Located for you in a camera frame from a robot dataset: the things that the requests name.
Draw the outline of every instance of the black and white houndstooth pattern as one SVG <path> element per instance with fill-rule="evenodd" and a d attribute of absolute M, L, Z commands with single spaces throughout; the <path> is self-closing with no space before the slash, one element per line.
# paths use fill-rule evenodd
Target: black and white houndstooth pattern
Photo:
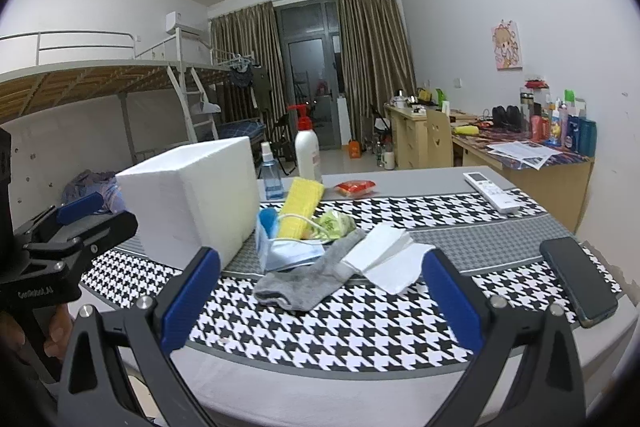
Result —
<path fill-rule="evenodd" d="M 445 196 L 410 196 L 406 198 L 362 198 L 356 200 L 320 201 L 315 216 L 328 210 L 339 210 L 353 216 L 356 226 L 371 230 L 382 222 L 395 223 L 401 229 L 469 225 L 503 221 L 514 217 L 537 216 L 546 210 L 529 198 L 519 188 L 508 193 L 522 204 L 514 214 L 500 214 L 478 192 L 447 194 Z M 277 210 L 283 203 L 263 203 L 262 208 L 272 206 Z"/>
<path fill-rule="evenodd" d="M 585 249 L 613 293 L 622 290 Z M 122 251 L 94 260 L 82 284 L 108 301 L 130 307 L 141 295 L 155 296 L 180 270 Z M 555 301 L 569 322 L 575 313 L 545 262 L 474 275 L 484 294 L 503 295 L 512 305 L 543 310 Z M 427 287 L 415 283 L 400 295 L 372 284 L 347 285 L 310 312 L 293 314 L 260 306 L 255 280 L 222 277 L 206 302 L 190 340 L 239 357 L 324 371 L 410 371 L 466 362 Z"/>

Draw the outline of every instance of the air conditioner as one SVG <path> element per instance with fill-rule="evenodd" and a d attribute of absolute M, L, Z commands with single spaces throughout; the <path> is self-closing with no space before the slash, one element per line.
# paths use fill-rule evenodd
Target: air conditioner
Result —
<path fill-rule="evenodd" d="M 175 29 L 180 28 L 182 30 L 182 36 L 188 39 L 204 39 L 204 31 L 185 24 L 182 20 L 180 12 L 171 12 L 166 15 L 166 32 L 169 35 L 175 33 Z"/>

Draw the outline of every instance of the red snack package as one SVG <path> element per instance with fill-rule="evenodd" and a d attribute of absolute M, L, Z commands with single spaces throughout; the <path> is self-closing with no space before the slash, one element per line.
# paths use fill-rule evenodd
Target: red snack package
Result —
<path fill-rule="evenodd" d="M 368 180 L 351 180 L 337 184 L 334 188 L 343 196 L 358 198 L 364 196 L 364 194 L 369 194 L 375 186 L 376 184 L 374 182 Z"/>

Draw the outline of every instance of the hand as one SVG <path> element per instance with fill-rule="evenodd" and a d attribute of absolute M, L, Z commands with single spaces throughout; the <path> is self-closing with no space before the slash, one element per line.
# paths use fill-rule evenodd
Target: hand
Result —
<path fill-rule="evenodd" d="M 73 325 L 67 305 L 58 304 L 49 322 L 49 338 L 44 342 L 44 352 L 48 357 L 65 358 Z M 20 325 L 6 312 L 0 312 L 0 338 L 13 351 L 19 351 L 26 341 Z"/>

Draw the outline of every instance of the houndstooth tablecloth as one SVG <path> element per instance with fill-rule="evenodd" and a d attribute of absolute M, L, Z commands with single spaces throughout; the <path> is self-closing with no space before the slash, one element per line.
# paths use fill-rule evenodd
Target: houndstooth tablecloth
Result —
<path fill-rule="evenodd" d="M 442 248 L 485 295 L 503 295 L 532 310 L 555 301 L 576 324 L 564 290 L 538 253 L 543 239 L 570 234 L 526 194 L 512 193 L 524 204 L 513 216 L 498 214 L 475 193 L 323 201 L 317 214 L 336 208 L 364 229 L 392 221 L 417 242 Z M 191 331 L 192 346 L 264 369 L 333 378 L 421 377 L 456 371 L 470 359 L 421 281 L 393 296 L 353 280 L 307 313 L 260 306 L 252 296 L 260 277 L 252 246 L 250 239 L 212 291 Z M 584 250 L 612 292 L 621 294 L 605 267 Z M 129 307 L 141 295 L 155 296 L 178 273 L 116 248 L 94 260 L 82 285 L 109 303 Z"/>

